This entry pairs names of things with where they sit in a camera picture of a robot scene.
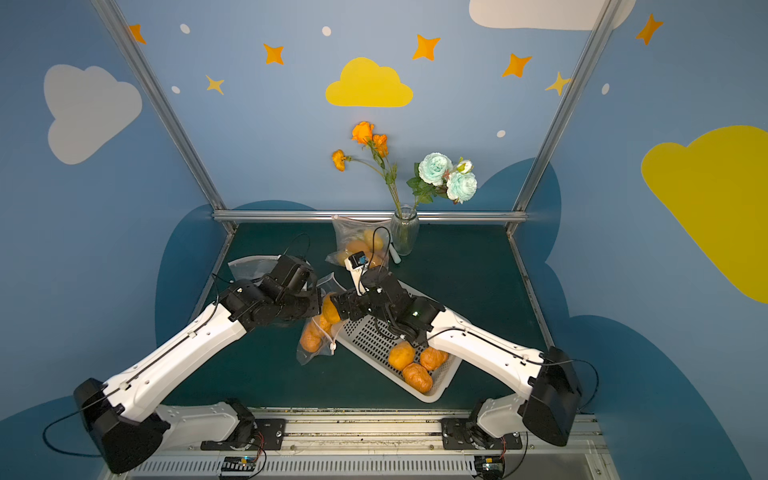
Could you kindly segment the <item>orange artificial flower stem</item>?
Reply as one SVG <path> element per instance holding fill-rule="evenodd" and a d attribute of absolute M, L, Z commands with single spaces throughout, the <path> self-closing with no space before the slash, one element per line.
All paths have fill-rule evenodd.
<path fill-rule="evenodd" d="M 345 154 L 341 149 L 331 154 L 331 160 L 338 171 L 345 171 L 348 163 L 354 162 L 365 165 L 374 170 L 385 182 L 387 190 L 393 200 L 395 213 L 402 213 L 402 204 L 396 186 L 398 167 L 388 159 L 388 137 L 386 134 L 376 134 L 375 125 L 368 121 L 362 121 L 352 129 L 352 140 L 367 152 L 371 160 L 366 161 Z"/>

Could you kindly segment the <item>orange potato edge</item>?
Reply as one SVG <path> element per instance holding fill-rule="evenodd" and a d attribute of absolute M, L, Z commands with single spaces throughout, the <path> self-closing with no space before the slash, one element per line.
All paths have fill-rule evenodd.
<path fill-rule="evenodd" d="M 323 299 L 322 315 L 330 325 L 335 325 L 341 321 L 337 307 L 332 301 L 334 294 L 328 294 Z"/>

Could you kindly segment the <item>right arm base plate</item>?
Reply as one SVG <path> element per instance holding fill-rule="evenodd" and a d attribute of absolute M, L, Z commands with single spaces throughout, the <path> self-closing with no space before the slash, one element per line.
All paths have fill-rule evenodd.
<path fill-rule="evenodd" d="M 445 450 L 522 450 L 524 446 L 518 432 L 492 437 L 468 418 L 443 418 L 440 426 Z"/>

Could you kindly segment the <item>front aluminium rail bed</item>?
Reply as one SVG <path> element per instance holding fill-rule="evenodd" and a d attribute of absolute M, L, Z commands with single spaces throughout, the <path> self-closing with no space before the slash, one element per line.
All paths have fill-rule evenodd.
<path fill-rule="evenodd" d="M 161 451 L 127 479 L 474 479 L 476 456 L 500 456 L 502 479 L 616 479 L 598 420 L 579 415 L 564 447 L 525 429 L 522 450 L 445 450 L 440 420 L 466 410 L 260 408 L 256 418 L 286 420 L 278 451 L 203 451 L 190 444 Z M 226 456 L 255 456 L 250 477 L 220 478 Z"/>

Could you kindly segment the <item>wrinkled orange potato right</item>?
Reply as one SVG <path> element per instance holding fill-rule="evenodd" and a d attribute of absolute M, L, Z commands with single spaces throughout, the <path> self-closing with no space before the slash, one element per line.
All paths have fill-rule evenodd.
<path fill-rule="evenodd" d="M 421 352 L 419 363 L 427 371 L 435 371 L 440 368 L 449 357 L 450 355 L 444 351 L 433 347 L 427 347 Z"/>

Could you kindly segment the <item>controller board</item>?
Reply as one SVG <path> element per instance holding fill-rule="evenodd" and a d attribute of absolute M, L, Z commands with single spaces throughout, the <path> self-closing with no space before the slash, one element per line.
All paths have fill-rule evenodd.
<path fill-rule="evenodd" d="M 226 456 L 221 462 L 219 477 L 250 477 L 256 473 L 257 466 L 255 456 Z"/>
<path fill-rule="evenodd" d="M 504 477 L 506 465 L 500 456 L 476 456 L 474 469 L 474 479 L 501 480 Z"/>

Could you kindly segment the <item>light blue toy trowel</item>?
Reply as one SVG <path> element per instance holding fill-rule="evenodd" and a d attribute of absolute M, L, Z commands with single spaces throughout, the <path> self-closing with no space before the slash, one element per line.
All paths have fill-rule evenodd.
<path fill-rule="evenodd" d="M 400 264 L 402 259 L 393 245 L 389 246 L 390 257 L 395 264 Z"/>

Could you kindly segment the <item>wrinkled orange potato bottom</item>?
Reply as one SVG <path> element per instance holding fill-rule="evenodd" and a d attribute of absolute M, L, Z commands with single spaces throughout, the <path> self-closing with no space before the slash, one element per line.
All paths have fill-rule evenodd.
<path fill-rule="evenodd" d="M 421 364 L 411 363 L 402 370 L 405 382 L 416 391 L 426 394 L 433 386 L 433 380 L 429 371 Z"/>

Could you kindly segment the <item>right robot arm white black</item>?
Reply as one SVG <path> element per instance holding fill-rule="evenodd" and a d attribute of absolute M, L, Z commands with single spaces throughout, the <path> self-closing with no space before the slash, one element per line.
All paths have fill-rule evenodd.
<path fill-rule="evenodd" d="M 574 360 L 564 351 L 551 347 L 542 352 L 498 337 L 443 304 L 412 293 L 379 267 L 353 277 L 354 288 L 331 298 L 343 320 L 382 320 L 412 344 L 457 357 L 512 390 L 480 403 L 470 416 L 473 430 L 501 438 L 525 429 L 551 445 L 567 445 L 583 389 Z"/>

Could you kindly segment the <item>right aluminium frame post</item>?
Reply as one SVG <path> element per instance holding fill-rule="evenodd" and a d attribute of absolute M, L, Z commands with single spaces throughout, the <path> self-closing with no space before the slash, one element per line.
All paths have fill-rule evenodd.
<path fill-rule="evenodd" d="M 596 23 L 573 71 L 571 82 L 567 86 L 567 91 L 562 96 L 541 148 L 514 203 L 512 212 L 521 214 L 522 219 L 509 221 L 505 225 L 509 240 L 512 240 L 517 226 L 527 220 L 528 206 L 567 129 L 568 123 L 599 62 L 600 56 L 615 29 L 616 19 L 624 4 L 625 1 L 620 0 L 605 1 L 597 15 Z"/>

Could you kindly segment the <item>left aluminium frame post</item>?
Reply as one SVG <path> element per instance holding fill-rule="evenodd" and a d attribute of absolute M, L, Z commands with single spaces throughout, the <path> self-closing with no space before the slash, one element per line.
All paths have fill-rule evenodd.
<path fill-rule="evenodd" d="M 206 200 L 214 211 L 226 210 L 227 207 L 221 195 L 174 112 L 148 60 L 142 53 L 140 44 L 134 39 L 117 2 L 112 0 L 93 0 L 91 4 L 146 93 Z"/>

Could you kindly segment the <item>right controller board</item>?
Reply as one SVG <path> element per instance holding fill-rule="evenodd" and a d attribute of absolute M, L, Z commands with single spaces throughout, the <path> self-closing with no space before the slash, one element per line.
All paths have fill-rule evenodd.
<path fill-rule="evenodd" d="M 501 480 L 504 477 L 506 465 L 500 456 L 476 456 L 474 469 L 474 479 Z"/>

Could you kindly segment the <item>aluminium back frame rail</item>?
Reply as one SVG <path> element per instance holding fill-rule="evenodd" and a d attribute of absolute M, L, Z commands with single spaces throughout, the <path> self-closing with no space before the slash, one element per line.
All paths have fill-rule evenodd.
<path fill-rule="evenodd" d="M 386 211 L 288 211 L 288 210 L 215 210 L 214 220 L 235 223 L 310 223 L 330 222 L 334 218 L 356 221 L 384 221 L 394 216 Z M 417 214 L 421 222 L 448 224 L 523 223 L 525 212 L 424 211 Z"/>

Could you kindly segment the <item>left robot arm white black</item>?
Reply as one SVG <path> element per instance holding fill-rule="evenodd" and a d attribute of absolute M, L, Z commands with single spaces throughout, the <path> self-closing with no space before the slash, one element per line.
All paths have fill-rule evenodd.
<path fill-rule="evenodd" d="M 320 312 L 317 276 L 303 259 L 281 255 L 267 274 L 229 284 L 179 333 L 141 361 L 101 382 L 90 378 L 73 397 L 83 425 L 109 470 L 128 472 L 161 449 L 258 446 L 255 418 L 228 400 L 170 407 L 163 400 L 198 368 L 249 332 Z"/>

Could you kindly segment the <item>orange potato basket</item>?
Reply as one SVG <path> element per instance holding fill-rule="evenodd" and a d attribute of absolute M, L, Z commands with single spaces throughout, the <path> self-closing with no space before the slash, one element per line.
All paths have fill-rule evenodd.
<path fill-rule="evenodd" d="M 314 325 L 308 325 L 300 338 L 300 346 L 305 352 L 315 353 L 322 347 L 324 338 L 324 334 L 319 333 Z"/>

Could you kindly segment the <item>left controller board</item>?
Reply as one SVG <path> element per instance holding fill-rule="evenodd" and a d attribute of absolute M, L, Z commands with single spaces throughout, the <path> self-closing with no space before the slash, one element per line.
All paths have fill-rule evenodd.
<path fill-rule="evenodd" d="M 226 456 L 221 462 L 219 477 L 250 477 L 256 473 L 257 466 L 255 456 Z"/>

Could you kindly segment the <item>wrinkled orange potato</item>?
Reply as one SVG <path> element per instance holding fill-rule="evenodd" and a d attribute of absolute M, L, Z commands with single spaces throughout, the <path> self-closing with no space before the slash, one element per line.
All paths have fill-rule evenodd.
<path fill-rule="evenodd" d="M 426 394 L 433 386 L 433 380 L 429 371 L 421 364 L 411 363 L 402 370 L 405 382 L 416 391 Z"/>
<path fill-rule="evenodd" d="M 433 347 L 427 347 L 421 352 L 419 363 L 427 371 L 435 371 L 440 368 L 449 357 L 450 355 L 444 351 Z"/>

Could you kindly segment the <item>aluminium frame post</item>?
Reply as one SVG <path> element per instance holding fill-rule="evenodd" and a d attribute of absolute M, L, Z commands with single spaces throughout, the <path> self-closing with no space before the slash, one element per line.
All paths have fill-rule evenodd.
<path fill-rule="evenodd" d="M 91 4 L 146 93 L 206 200 L 214 211 L 226 210 L 227 207 L 221 195 L 174 112 L 148 60 L 142 53 L 140 44 L 134 39 L 117 2 L 112 0 L 93 0 Z"/>
<path fill-rule="evenodd" d="M 505 225 L 509 240 L 512 240 L 517 226 L 527 220 L 528 206 L 567 129 L 568 123 L 599 62 L 600 56 L 615 29 L 616 19 L 624 4 L 625 1 L 620 0 L 605 1 L 597 15 L 596 23 L 573 71 L 571 82 L 567 86 L 567 91 L 562 96 L 541 148 L 514 203 L 512 212 L 521 214 L 522 219 L 509 221 Z"/>

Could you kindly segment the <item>clear zipper bag pink zipper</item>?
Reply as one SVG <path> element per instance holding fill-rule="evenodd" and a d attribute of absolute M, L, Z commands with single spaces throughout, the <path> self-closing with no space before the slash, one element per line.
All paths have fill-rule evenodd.
<path fill-rule="evenodd" d="M 335 215 L 332 217 L 332 226 L 335 232 L 335 250 L 326 256 L 326 261 L 332 265 L 344 266 L 344 261 L 352 253 L 365 251 L 368 259 L 371 259 L 371 267 L 389 267 L 390 252 L 389 240 L 391 233 L 391 221 L 363 221 Z M 371 251 L 363 240 L 365 230 L 384 230 L 387 244 L 381 252 Z"/>

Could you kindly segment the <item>spare clear zipper bag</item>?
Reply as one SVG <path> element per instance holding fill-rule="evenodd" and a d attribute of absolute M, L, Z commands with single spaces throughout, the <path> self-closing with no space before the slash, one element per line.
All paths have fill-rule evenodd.
<path fill-rule="evenodd" d="M 316 357 L 334 356 L 339 346 L 339 334 L 346 321 L 342 319 L 332 297 L 345 291 L 334 273 L 323 277 L 318 284 L 320 313 L 308 318 L 296 350 L 300 365 L 310 363 Z"/>

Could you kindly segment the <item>yellow green potato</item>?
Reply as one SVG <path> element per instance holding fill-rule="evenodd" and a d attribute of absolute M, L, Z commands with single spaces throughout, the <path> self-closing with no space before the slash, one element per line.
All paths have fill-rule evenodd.
<path fill-rule="evenodd" d="M 369 250 L 381 252 L 387 244 L 386 232 L 384 230 L 365 230 L 363 240 Z"/>

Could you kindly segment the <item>ribbed glass vase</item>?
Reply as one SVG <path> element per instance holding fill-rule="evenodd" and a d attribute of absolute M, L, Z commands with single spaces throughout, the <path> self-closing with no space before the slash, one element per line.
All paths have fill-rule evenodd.
<path fill-rule="evenodd" d="M 418 236 L 420 221 L 416 209 L 403 205 L 391 220 L 392 244 L 400 257 L 409 255 Z"/>

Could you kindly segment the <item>mint artificial rose stem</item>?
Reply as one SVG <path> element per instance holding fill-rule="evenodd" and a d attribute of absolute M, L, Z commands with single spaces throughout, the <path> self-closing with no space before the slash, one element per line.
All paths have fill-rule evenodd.
<path fill-rule="evenodd" d="M 454 163 L 442 153 L 430 153 L 416 162 L 413 170 L 407 185 L 414 197 L 414 210 L 431 204 L 437 197 L 463 204 L 471 200 L 479 188 L 473 162 L 463 157 Z"/>

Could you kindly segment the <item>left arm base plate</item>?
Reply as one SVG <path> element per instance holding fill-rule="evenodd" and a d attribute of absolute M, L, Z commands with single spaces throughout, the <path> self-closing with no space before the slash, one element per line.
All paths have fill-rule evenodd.
<path fill-rule="evenodd" d="M 203 451 L 278 451 L 282 447 L 286 420 L 256 418 L 240 421 L 235 430 L 222 441 L 204 441 Z"/>

